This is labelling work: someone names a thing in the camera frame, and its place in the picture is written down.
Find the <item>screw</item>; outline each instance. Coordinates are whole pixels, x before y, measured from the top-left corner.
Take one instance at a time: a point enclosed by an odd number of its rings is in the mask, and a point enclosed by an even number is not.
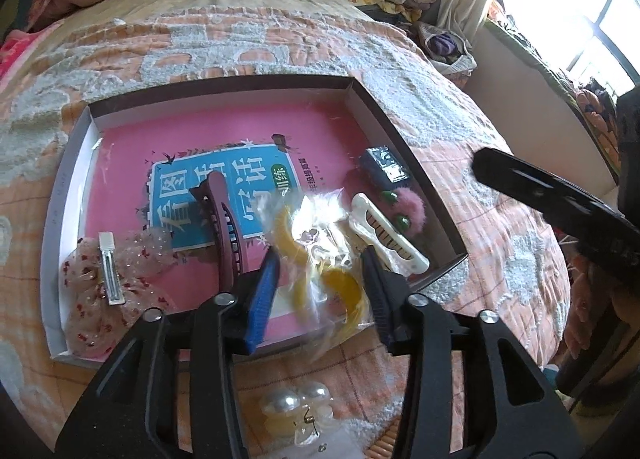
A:
[[[236,297],[231,293],[218,293],[213,301],[218,305],[231,305],[236,301]]]
[[[485,323],[485,324],[495,324],[500,317],[495,314],[493,311],[489,311],[489,309],[485,309],[484,311],[480,312],[480,319]]]
[[[407,300],[411,305],[414,305],[416,307],[424,307],[429,303],[429,299],[421,293],[414,293],[413,295],[409,295],[409,298]]]
[[[142,319],[145,322],[157,322],[160,318],[162,318],[162,311],[157,307],[150,307],[142,314]]]

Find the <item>green bead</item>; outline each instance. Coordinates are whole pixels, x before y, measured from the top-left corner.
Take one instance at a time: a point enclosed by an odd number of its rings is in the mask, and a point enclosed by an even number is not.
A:
[[[396,204],[398,202],[398,194],[389,190],[383,191],[380,194],[380,197],[382,197],[389,204]]]
[[[394,217],[394,226],[400,233],[404,233],[406,230],[411,228],[411,220],[409,220],[409,217],[406,215],[397,215]]]

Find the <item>orange and white blanket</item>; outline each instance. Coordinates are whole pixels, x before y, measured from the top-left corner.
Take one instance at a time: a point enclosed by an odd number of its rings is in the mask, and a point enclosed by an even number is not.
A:
[[[171,82],[273,73],[359,79],[414,150],[469,252],[428,295],[465,314],[493,309],[536,362],[554,355],[569,302],[554,234],[539,214],[478,184],[469,168],[473,151],[508,150],[506,143],[404,33],[345,14],[205,6],[66,28],[61,37],[63,25],[12,75],[0,95],[0,381],[48,445],[93,374],[51,361],[40,319],[40,246],[60,154],[85,103]],[[314,363],[291,353],[260,367],[240,364],[250,450],[271,446],[257,404],[267,389],[324,382],[335,415],[369,445],[398,413],[405,376],[406,360],[389,357],[373,329]],[[180,385],[180,439],[188,446],[186,378]]]

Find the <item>pink fluffy hair tie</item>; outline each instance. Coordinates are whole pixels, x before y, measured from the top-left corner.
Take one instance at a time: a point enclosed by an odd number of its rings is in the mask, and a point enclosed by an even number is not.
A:
[[[382,192],[382,198],[382,213],[402,235],[413,237],[422,231],[427,215],[424,202],[416,192],[409,188],[396,188]]]

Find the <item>window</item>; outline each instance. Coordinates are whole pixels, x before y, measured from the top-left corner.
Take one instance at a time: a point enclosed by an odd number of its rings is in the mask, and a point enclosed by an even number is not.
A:
[[[612,97],[640,83],[636,0],[503,0],[518,29],[551,66]]]

